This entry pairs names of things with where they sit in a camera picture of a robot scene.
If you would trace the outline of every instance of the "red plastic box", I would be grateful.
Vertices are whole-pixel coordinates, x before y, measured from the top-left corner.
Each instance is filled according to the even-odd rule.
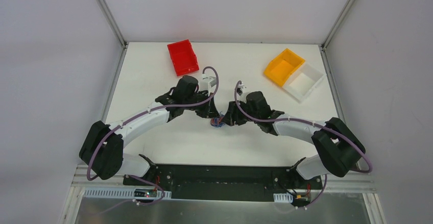
[[[182,76],[199,70],[196,54],[189,40],[168,44],[170,57],[177,76]]]

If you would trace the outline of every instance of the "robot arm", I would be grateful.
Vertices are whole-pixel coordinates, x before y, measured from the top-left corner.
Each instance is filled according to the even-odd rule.
[[[319,127],[329,128],[346,136],[365,153],[364,146],[339,118],[314,122],[297,119],[284,112],[271,110],[260,91],[247,93],[245,86],[241,85],[236,90],[236,93],[240,95],[239,106],[243,111],[239,110],[236,102],[230,102],[229,109],[222,122],[233,126],[253,121],[265,133],[275,136],[295,137],[316,147],[317,155],[302,158],[290,168],[292,179],[298,179],[298,181],[302,182],[329,173],[337,177],[343,177],[349,170],[355,168],[355,164],[361,158],[361,155],[342,138],[338,138]]]
[[[184,76],[179,80],[176,87],[157,97],[150,106],[128,117],[128,119],[122,119],[107,125],[102,121],[94,123],[80,150],[80,158],[89,164],[99,143],[109,135],[94,158],[91,166],[92,170],[103,180],[112,177],[116,173],[143,177],[152,166],[155,167],[155,164],[143,155],[124,154],[123,148],[151,128],[163,125],[182,115],[185,109],[193,110],[198,116],[204,118],[219,117],[213,98],[199,106],[191,106],[208,99],[210,96],[209,89],[215,83],[215,79],[212,77],[204,76],[199,87],[195,78]],[[352,146],[328,131],[313,126],[313,123],[309,125],[288,121],[287,118],[291,118],[291,120],[296,118],[290,117],[281,111],[271,110],[262,92],[247,93],[244,86],[237,89],[236,92],[243,99],[243,101],[239,102],[242,110],[262,121],[254,121],[251,117],[245,116],[239,110],[236,102],[230,102],[228,111],[222,119],[223,123],[233,126],[254,121],[265,133],[275,136],[295,137],[316,147],[318,155],[302,158],[290,168],[288,172],[289,178],[295,181],[292,182],[292,186],[296,186],[297,182],[302,183],[328,173],[343,177],[350,169],[355,167],[356,162],[361,158],[360,154]],[[185,105],[186,107],[170,107],[170,105]],[[276,119],[277,121],[266,121],[269,119]],[[363,153],[365,152],[363,145],[340,119],[332,118],[329,121],[315,121],[314,124],[341,133],[353,141]]]
[[[185,109],[195,111],[199,117],[218,117],[219,113],[213,98],[207,103],[191,106],[209,98],[209,90],[216,85],[215,80],[214,77],[208,77],[204,74],[200,84],[203,87],[199,91],[197,79],[184,76],[179,80],[176,87],[157,97],[150,106],[136,114],[109,124],[102,121],[94,123],[80,150],[80,158],[86,164],[89,164],[100,141],[115,130],[115,133],[109,135],[99,149],[92,164],[92,170],[102,180],[106,180],[116,173],[138,177],[144,176],[150,166],[153,165],[152,161],[143,155],[124,154],[123,148],[151,128],[163,125],[182,115]],[[170,105],[187,105],[188,107],[170,107]]]

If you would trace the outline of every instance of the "white plastic box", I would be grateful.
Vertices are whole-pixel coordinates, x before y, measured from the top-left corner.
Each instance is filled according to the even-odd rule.
[[[305,62],[290,75],[282,88],[301,103],[324,78],[324,73]]]

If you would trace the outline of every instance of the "blue wires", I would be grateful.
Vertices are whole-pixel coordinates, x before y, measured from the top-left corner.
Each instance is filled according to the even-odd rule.
[[[224,114],[220,113],[218,118],[211,118],[210,125],[215,128],[221,128],[225,125],[225,123],[221,122],[224,118]]]

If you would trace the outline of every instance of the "orange bin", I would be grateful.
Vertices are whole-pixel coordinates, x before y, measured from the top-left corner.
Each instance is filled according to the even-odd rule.
[[[264,75],[272,80],[275,84],[282,87],[287,79],[292,75],[305,60],[285,49],[280,55],[274,58],[264,70]]]

